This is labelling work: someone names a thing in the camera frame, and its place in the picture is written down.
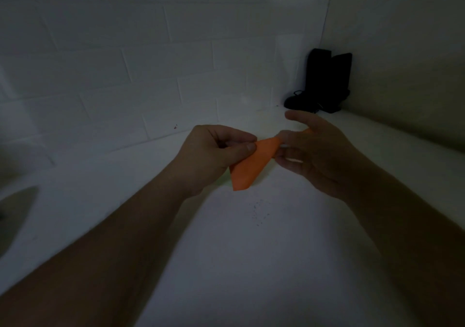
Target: person's right hand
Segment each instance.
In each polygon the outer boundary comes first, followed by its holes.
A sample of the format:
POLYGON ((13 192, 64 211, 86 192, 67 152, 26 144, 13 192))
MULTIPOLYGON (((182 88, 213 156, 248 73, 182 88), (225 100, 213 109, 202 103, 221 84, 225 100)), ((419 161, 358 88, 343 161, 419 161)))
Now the person's right hand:
POLYGON ((316 189, 348 202, 360 195, 381 170, 325 119, 293 110, 285 115, 289 120, 306 124, 312 132, 281 131, 278 137, 288 148, 277 151, 276 163, 304 176, 316 189))

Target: white brick wall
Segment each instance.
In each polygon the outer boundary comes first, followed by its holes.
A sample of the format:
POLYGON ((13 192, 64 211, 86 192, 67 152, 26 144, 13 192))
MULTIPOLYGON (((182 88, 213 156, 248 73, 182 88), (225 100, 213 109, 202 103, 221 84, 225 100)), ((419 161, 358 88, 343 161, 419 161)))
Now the white brick wall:
POLYGON ((0 175, 268 108, 328 0, 0 0, 0 175))

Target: white table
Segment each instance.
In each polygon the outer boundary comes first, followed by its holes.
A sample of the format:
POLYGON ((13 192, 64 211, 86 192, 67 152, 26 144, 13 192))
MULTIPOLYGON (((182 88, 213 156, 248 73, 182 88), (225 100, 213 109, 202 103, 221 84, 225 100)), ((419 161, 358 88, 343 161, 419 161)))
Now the white table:
MULTIPOLYGON (((259 138, 305 129, 285 120, 283 111, 226 124, 259 138)), ((465 227, 463 154, 348 112, 322 116, 465 227)), ((30 207, 29 214, 0 259, 0 292, 116 209, 172 159, 186 135, 4 185, 0 199, 32 188, 26 191, 32 205, 18 205, 30 207)), ((174 249, 138 327, 418 325, 346 205, 274 161, 247 191, 233 192, 224 176, 187 201, 168 237, 174 249)))

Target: hand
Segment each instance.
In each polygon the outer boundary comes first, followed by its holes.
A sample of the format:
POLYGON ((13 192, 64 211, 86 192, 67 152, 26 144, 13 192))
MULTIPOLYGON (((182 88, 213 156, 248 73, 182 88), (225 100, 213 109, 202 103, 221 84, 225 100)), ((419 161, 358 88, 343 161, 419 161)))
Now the hand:
POLYGON ((176 179, 187 196, 198 195, 230 165, 252 155, 256 140, 251 133, 227 126, 195 126, 164 173, 176 179))
POLYGON ((306 124, 313 132, 281 131, 278 137, 289 147, 277 151, 276 163, 304 176, 316 189, 348 202, 381 170, 325 119, 298 111, 287 111, 286 118, 306 124))

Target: folded orange paper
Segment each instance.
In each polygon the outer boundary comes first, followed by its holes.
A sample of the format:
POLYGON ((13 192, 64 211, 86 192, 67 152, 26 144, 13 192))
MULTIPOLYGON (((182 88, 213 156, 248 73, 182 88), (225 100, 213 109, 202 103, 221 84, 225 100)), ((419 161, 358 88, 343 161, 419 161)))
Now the folded orange paper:
MULTIPOLYGON (((306 129, 303 132, 311 132, 311 130, 306 129)), ((257 141, 255 144, 257 150, 250 157, 229 167, 233 191, 246 190, 252 185, 263 168, 273 158, 281 145, 281 140, 273 137, 257 141)))

